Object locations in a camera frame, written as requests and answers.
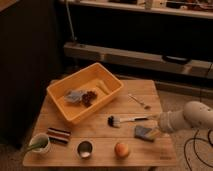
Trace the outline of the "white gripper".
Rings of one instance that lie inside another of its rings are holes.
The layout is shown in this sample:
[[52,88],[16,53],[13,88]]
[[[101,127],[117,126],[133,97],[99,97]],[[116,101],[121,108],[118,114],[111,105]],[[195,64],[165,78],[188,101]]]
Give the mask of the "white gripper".
[[147,116],[149,120],[158,120],[158,128],[160,129],[152,129],[150,132],[146,134],[149,140],[154,140],[157,137],[164,133],[173,133],[175,129],[172,126],[172,120],[174,119],[174,114],[171,111],[161,113],[159,115],[149,115]]

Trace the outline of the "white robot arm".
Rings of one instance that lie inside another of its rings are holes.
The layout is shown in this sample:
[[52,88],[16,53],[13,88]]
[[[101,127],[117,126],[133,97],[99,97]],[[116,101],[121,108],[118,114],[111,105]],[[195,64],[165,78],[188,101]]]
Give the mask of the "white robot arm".
[[162,113],[157,119],[157,126],[146,136],[154,140],[162,133],[190,129],[213,129],[213,109],[202,102],[190,101],[181,110]]

